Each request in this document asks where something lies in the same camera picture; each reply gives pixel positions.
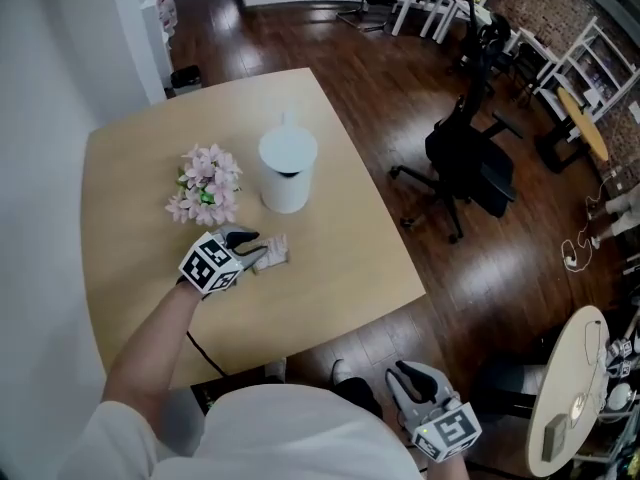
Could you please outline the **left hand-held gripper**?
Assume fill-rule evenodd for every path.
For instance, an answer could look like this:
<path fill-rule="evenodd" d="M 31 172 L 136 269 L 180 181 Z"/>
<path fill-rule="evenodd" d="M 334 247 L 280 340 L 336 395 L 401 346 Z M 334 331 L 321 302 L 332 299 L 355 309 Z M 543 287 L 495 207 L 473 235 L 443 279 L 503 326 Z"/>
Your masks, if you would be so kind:
<path fill-rule="evenodd" d="M 236 251 L 242 244 L 256 240 L 256 231 L 205 232 L 189 249 L 179 265 L 181 276 L 202 295 L 228 289 L 244 271 L 268 253 L 267 246 L 258 246 L 247 252 Z"/>

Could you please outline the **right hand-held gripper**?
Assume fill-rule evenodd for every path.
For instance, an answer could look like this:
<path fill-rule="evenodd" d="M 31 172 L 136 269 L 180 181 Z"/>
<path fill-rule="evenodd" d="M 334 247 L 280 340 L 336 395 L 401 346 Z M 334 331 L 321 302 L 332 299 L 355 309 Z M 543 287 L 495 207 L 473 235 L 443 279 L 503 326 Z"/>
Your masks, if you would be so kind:
<path fill-rule="evenodd" d="M 412 444 L 440 463 L 476 442 L 482 428 L 471 404 L 461 402 L 442 371 L 404 360 L 397 361 L 396 367 L 411 387 L 391 369 L 385 372 L 385 382 Z"/>

